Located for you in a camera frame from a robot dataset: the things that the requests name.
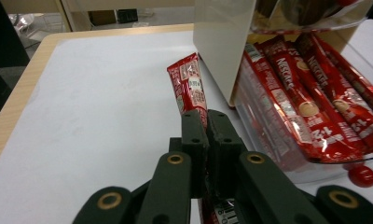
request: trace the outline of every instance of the red wrapper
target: red wrapper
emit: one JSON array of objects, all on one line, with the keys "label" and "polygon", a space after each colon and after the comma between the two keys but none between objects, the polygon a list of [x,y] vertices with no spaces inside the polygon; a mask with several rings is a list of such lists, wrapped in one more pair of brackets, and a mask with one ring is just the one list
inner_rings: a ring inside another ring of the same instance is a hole
[{"label": "red wrapper", "polygon": [[297,106],[298,114],[311,129],[313,145],[322,153],[321,162],[360,161],[363,154],[359,148],[350,144],[337,123],[332,122],[299,81],[297,65],[289,54],[283,37],[278,35],[261,46]]},{"label": "red wrapper", "polygon": [[361,95],[366,103],[373,110],[373,85],[364,78],[364,76],[358,72],[340,53],[338,53],[332,46],[320,40],[320,44],[323,47],[329,60],[334,64],[340,73],[352,84],[355,90]]},{"label": "red wrapper", "polygon": [[233,199],[218,200],[206,193],[199,206],[201,224],[239,223]]},{"label": "red wrapper", "polygon": [[362,152],[366,152],[366,145],[358,134],[349,126],[347,121],[340,115],[337,109],[328,100],[324,92],[321,90],[320,85],[313,77],[309,67],[300,57],[299,52],[294,47],[294,44],[287,42],[288,52],[295,60],[297,65],[297,74],[303,82],[306,90],[311,94],[315,102],[320,106],[325,113],[330,117],[332,122],[340,127],[344,136],[346,137],[348,144],[354,148],[360,149]]},{"label": "red wrapper", "polygon": [[315,35],[300,35],[296,47],[328,99],[373,152],[372,110],[329,61]]},{"label": "red wrapper", "polygon": [[274,107],[281,115],[283,123],[294,136],[306,158],[309,161],[320,161],[321,154],[317,148],[313,147],[309,127],[305,120],[297,114],[294,104],[288,98],[284,87],[267,59],[262,56],[255,46],[250,44],[246,44],[244,53],[249,55],[250,64],[262,88],[268,95],[269,101],[274,103]]},{"label": "red wrapper", "polygon": [[199,57],[193,53],[170,65],[167,72],[172,79],[173,90],[181,114],[197,109],[201,122],[207,128],[207,104],[201,84]]}]

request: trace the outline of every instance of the brass screw hole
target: brass screw hole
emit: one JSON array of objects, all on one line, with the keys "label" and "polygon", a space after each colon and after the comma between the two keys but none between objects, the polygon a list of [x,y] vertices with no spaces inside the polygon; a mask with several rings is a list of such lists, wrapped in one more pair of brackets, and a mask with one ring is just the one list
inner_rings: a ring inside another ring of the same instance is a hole
[{"label": "brass screw hole", "polygon": [[180,155],[172,155],[167,158],[167,161],[171,164],[180,164],[184,161],[184,158]]},{"label": "brass screw hole", "polygon": [[122,202],[122,196],[117,192],[109,192],[100,197],[97,206],[103,210],[117,207]]},{"label": "brass screw hole", "polygon": [[259,155],[248,155],[247,156],[247,160],[249,162],[252,162],[252,163],[255,163],[255,164],[260,164],[260,163],[263,163],[265,161],[265,159]]},{"label": "brass screw hole", "polygon": [[340,206],[346,208],[357,208],[358,201],[348,192],[340,191],[340,190],[333,190],[329,192],[329,198]]}]

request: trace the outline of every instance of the red candy stick package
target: red candy stick package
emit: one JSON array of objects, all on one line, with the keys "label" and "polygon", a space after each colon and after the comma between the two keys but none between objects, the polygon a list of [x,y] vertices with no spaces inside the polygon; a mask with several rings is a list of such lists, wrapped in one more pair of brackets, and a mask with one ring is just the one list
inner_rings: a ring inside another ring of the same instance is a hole
[{"label": "red candy stick package", "polygon": [[366,103],[373,110],[373,85],[361,75],[358,70],[353,67],[340,53],[338,53],[332,46],[320,40],[329,60],[334,64],[340,73],[352,84],[356,91],[366,101]]},{"label": "red candy stick package", "polygon": [[313,145],[318,147],[321,153],[320,162],[360,161],[363,154],[359,148],[354,147],[348,141],[346,134],[316,104],[299,81],[297,65],[289,54],[283,37],[278,35],[261,46],[296,105],[298,114],[311,129]]},{"label": "red candy stick package", "polygon": [[366,145],[358,134],[350,127],[347,121],[340,115],[340,113],[335,109],[331,102],[326,97],[325,93],[321,90],[320,85],[313,77],[311,70],[300,57],[299,52],[294,47],[294,44],[287,42],[288,53],[295,60],[297,65],[297,74],[300,80],[303,82],[306,90],[311,94],[315,102],[325,111],[328,117],[332,120],[335,125],[338,125],[343,131],[345,137],[347,138],[349,144],[358,148],[362,152],[366,151]]},{"label": "red candy stick package", "polygon": [[315,35],[300,35],[296,47],[328,99],[373,152],[372,110],[329,61]]},{"label": "red candy stick package", "polygon": [[277,78],[267,59],[251,44],[245,45],[245,53],[250,56],[250,64],[256,73],[262,87],[271,101],[278,108],[284,124],[294,136],[297,144],[309,161],[320,161],[318,148],[312,145],[310,130],[305,120],[297,114],[294,104],[290,101],[281,81]]},{"label": "red candy stick package", "polygon": [[193,53],[167,68],[181,114],[193,109],[200,113],[201,122],[207,128],[207,104],[201,84],[199,57]]}]

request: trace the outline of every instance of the floor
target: floor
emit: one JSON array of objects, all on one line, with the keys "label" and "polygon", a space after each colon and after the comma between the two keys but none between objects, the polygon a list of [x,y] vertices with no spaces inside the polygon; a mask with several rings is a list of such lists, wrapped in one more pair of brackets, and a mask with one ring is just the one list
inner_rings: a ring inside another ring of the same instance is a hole
[{"label": "floor", "polygon": [[[26,24],[20,23],[17,32],[21,43],[30,58],[39,47],[42,39],[50,34],[65,32],[62,17],[59,13],[23,15]],[[129,23],[111,23],[93,26],[91,30],[123,29],[141,26],[159,26],[170,24],[192,23],[194,20],[194,7],[167,7],[138,9],[138,21]],[[10,88],[14,88],[21,77],[25,67],[1,68],[0,75]]]}]

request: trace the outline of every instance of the clear plastic container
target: clear plastic container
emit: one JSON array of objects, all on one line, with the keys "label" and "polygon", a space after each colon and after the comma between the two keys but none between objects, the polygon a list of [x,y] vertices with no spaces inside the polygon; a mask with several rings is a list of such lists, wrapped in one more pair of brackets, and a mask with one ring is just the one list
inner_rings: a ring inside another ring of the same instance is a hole
[{"label": "clear plastic container", "polygon": [[[344,41],[343,35],[331,32],[330,37],[334,39],[334,36]],[[249,39],[259,42],[272,37],[273,35],[254,35]],[[293,41],[296,35],[285,37]],[[366,59],[346,42],[336,43],[338,43],[337,47],[346,49],[347,55],[344,56],[352,65],[363,75],[367,74],[368,80],[373,78],[373,68]],[[294,183],[313,182],[347,174],[344,164],[313,163],[305,159],[296,140],[277,112],[274,102],[263,91],[256,74],[247,71],[248,69],[242,69],[242,66],[249,65],[244,61],[241,63],[234,89],[234,103],[255,150],[269,155]],[[364,159],[373,160],[373,155],[368,154]]]},{"label": "clear plastic container", "polygon": [[373,0],[257,0],[251,31],[257,34],[337,30],[366,18]]}]

